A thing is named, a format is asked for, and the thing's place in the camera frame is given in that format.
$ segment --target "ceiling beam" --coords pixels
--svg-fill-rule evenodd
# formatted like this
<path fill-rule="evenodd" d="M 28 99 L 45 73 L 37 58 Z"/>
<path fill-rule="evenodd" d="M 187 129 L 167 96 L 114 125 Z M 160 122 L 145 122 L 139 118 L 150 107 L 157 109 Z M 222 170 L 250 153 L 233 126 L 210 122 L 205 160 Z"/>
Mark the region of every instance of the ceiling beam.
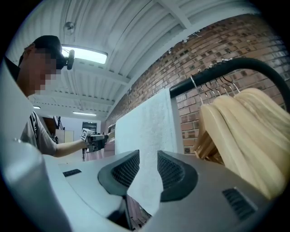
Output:
<path fill-rule="evenodd" d="M 73 72 L 73 71 L 88 72 L 91 75 L 93 74 L 99 78 L 103 78 L 106 80 L 109 79 L 113 82 L 117 82 L 117 83 L 125 85 L 125 86 L 128 85 L 128 83 L 130 81 L 129 78 L 126 78 L 120 74 L 99 68 L 97 66 L 97 63 L 96 63 L 96 66 L 94 66 L 91 63 L 89 63 L 87 60 L 78 59 L 78 58 L 76 58 L 74 63 L 73 63 L 73 69 L 71 70 L 71 72 Z"/>
<path fill-rule="evenodd" d="M 73 108 L 69 106 L 61 106 L 61 105 L 55 105 L 55 104 L 47 104 L 47 103 L 42 103 L 39 101 L 31 101 L 31 104 L 34 106 L 39 106 L 40 109 L 35 109 L 35 111 L 44 111 L 44 112 L 49 112 L 50 115 L 54 116 L 63 116 L 63 114 L 67 115 L 75 115 L 73 112 L 80 112 L 81 110 L 78 108 Z M 96 114 L 97 116 L 106 116 L 108 113 L 107 112 L 102 112 L 102 111 L 84 111 L 84 113 L 93 113 Z"/>
<path fill-rule="evenodd" d="M 110 116 L 118 102 L 127 93 L 128 89 L 132 86 L 132 84 L 152 65 L 156 60 L 158 60 L 165 52 L 167 52 L 170 48 L 176 45 L 178 42 L 182 41 L 187 36 L 191 35 L 192 33 L 200 30 L 201 28 L 207 27 L 210 24 L 218 22 L 223 19 L 231 18 L 237 15 L 243 14 L 260 14 L 259 10 L 254 8 L 251 4 L 245 2 L 244 5 L 240 5 L 235 1 L 233 2 L 226 2 L 225 5 L 219 4 L 219 10 L 216 10 L 214 6 L 210 6 L 207 9 L 206 14 L 203 14 L 201 17 L 197 18 L 196 22 L 186 30 L 183 30 L 181 33 L 174 36 L 170 41 L 165 43 L 159 49 L 156 49 L 151 55 L 150 58 L 145 60 L 142 63 L 142 66 L 138 69 L 136 73 L 131 78 L 131 81 L 128 86 L 123 88 L 123 91 L 115 98 L 115 103 L 113 107 L 110 108 L 109 113 L 106 119 Z"/>
<path fill-rule="evenodd" d="M 188 29 L 191 27 L 189 19 L 186 17 L 185 13 L 172 1 L 172 0 L 157 0 L 157 2 L 166 8 L 175 17 L 183 29 Z"/>
<path fill-rule="evenodd" d="M 148 10 L 155 4 L 154 1 L 150 1 L 150 2 L 142 2 L 143 4 L 145 4 L 145 6 L 138 12 L 137 15 L 134 16 L 134 18 L 132 19 L 132 21 L 129 23 L 129 25 L 127 25 L 127 27 L 125 28 L 124 32 L 122 33 L 121 37 L 117 40 L 116 45 L 111 48 L 111 51 L 108 52 L 109 54 L 111 54 L 108 57 L 108 61 L 106 64 L 107 69 L 111 67 L 113 60 L 116 56 L 116 54 L 118 53 L 118 51 L 120 51 L 120 48 L 122 47 L 125 39 L 127 38 L 127 35 L 131 32 L 132 28 L 136 25 L 136 23 L 142 18 L 142 16 L 148 12 Z"/>
<path fill-rule="evenodd" d="M 64 98 L 69 100 L 79 100 L 84 102 L 93 102 L 101 105 L 112 106 L 115 102 L 105 99 L 100 99 L 96 97 L 87 97 L 80 96 L 77 94 L 65 93 L 65 92 L 55 92 L 55 91 L 41 91 L 40 93 L 36 93 L 36 95 L 48 96 L 48 97 L 56 97 L 56 98 Z"/>

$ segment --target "gray machine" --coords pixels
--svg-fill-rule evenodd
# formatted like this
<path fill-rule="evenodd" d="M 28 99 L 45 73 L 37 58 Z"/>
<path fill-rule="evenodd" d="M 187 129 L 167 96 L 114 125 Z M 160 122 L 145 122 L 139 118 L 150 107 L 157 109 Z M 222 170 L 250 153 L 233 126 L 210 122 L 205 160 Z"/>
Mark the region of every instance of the gray machine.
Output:
<path fill-rule="evenodd" d="M 139 170 L 139 151 L 58 164 L 19 140 L 1 141 L 0 169 L 14 200 L 42 231 L 131 229 L 126 191 Z M 158 151 L 164 191 L 157 213 L 140 231 L 247 231 L 269 202 L 219 164 Z M 66 175 L 72 170 L 79 172 Z"/>

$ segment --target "fluorescent light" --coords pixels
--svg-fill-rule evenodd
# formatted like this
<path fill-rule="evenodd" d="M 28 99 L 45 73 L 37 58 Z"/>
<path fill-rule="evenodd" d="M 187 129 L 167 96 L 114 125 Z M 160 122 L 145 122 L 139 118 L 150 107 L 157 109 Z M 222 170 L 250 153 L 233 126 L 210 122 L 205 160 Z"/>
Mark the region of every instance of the fluorescent light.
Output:
<path fill-rule="evenodd" d="M 70 50 L 74 50 L 75 58 L 90 60 L 102 64 L 106 63 L 107 55 L 81 48 L 63 47 L 63 56 L 67 57 Z"/>
<path fill-rule="evenodd" d="M 96 114 L 92 113 L 81 113 L 81 112 L 72 112 L 73 114 L 81 114 L 81 115 L 88 115 L 88 116 L 97 116 Z"/>

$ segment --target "wall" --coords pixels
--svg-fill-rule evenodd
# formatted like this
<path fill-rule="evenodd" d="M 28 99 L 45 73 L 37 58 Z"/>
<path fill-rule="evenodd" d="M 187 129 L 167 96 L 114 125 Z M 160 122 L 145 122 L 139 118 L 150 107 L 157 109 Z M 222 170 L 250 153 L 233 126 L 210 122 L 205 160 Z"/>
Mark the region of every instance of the wall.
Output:
<path fill-rule="evenodd" d="M 60 121 L 68 131 L 74 131 L 74 141 L 79 140 L 82 132 L 82 122 L 89 121 L 89 122 L 96 122 L 97 123 L 97 132 L 101 132 L 101 121 L 96 120 L 88 120 L 88 119 L 78 119 L 78 118 L 66 118 L 61 117 Z"/>
<path fill-rule="evenodd" d="M 187 42 L 176 44 L 171 53 L 164 54 L 134 83 L 129 94 L 124 95 L 106 121 L 106 129 L 120 117 L 152 97 L 162 88 L 173 85 L 204 70 L 222 58 L 250 57 L 266 62 L 290 84 L 290 58 L 280 37 L 258 15 L 240 15 L 214 23 L 191 36 Z M 279 105 L 283 99 L 274 84 L 265 76 L 252 70 L 239 70 L 225 77 L 240 88 L 255 87 L 263 90 Z M 204 86 L 207 95 L 209 89 Z M 177 97 L 184 153 L 193 154 L 198 136 L 199 92 L 193 89 Z"/>

